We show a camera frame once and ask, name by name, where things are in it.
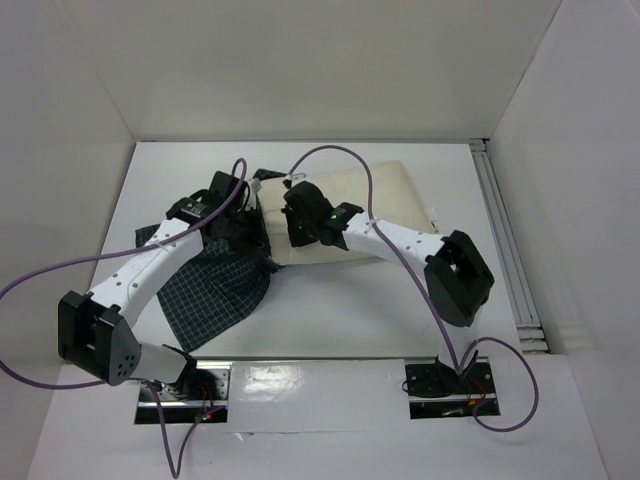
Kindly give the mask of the dark plaid pillowcase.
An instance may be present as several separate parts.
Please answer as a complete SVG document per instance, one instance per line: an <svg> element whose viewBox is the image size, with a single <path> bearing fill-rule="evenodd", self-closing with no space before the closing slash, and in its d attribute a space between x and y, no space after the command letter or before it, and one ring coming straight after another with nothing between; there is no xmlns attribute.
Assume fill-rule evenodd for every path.
<svg viewBox="0 0 640 480"><path fill-rule="evenodd" d="M235 211L257 203L257 197L244 191ZM247 318L281 269L271 259L269 240L267 250L231 250L225 240L206 242L157 293L180 348L193 352Z"/></svg>

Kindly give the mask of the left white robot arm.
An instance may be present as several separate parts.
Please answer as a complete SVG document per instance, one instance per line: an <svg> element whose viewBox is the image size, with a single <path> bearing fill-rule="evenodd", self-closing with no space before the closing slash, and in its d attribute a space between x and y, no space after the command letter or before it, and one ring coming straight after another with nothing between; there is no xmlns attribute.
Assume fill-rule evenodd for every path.
<svg viewBox="0 0 640 480"><path fill-rule="evenodd" d="M138 231L144 252L60 300L59 356L111 386L149 380L176 399L211 380L192 352L253 313L270 286L256 189L218 172Z"/></svg>

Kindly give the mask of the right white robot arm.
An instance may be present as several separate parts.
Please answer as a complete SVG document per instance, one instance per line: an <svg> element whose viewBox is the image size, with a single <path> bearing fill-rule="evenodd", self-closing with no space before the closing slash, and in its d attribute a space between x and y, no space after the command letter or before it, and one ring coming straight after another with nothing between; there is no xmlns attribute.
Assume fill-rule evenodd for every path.
<svg viewBox="0 0 640 480"><path fill-rule="evenodd" d="M292 247L320 243L393 263L405 259L423 277L439 317L454 327L471 326L488 301L495 279L466 233L443 236L372 220L357 205L333 206L310 182L286 180L284 185L282 212Z"/></svg>

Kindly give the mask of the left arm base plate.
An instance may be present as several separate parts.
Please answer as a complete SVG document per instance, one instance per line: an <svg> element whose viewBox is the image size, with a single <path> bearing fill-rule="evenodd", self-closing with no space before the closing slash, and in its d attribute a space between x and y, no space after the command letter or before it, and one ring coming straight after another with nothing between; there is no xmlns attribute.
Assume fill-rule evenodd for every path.
<svg viewBox="0 0 640 480"><path fill-rule="evenodd" d="M204 424L226 423L232 363L199 359L197 368L202 379L197 381L188 393L182 393L171 385L159 382L152 388L141 385L134 423L160 424L154 396L158 397L165 423L168 425L187 425L198 419Z"/></svg>

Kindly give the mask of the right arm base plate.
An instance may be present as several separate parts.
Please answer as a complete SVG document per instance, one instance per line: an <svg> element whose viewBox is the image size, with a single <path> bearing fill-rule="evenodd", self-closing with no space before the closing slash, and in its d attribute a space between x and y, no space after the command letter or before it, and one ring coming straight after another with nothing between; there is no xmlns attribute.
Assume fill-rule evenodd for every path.
<svg viewBox="0 0 640 480"><path fill-rule="evenodd" d="M401 385L408 396L410 418L445 419L499 416L500 406L490 364L475 361L463 376L436 359L405 363Z"/></svg>

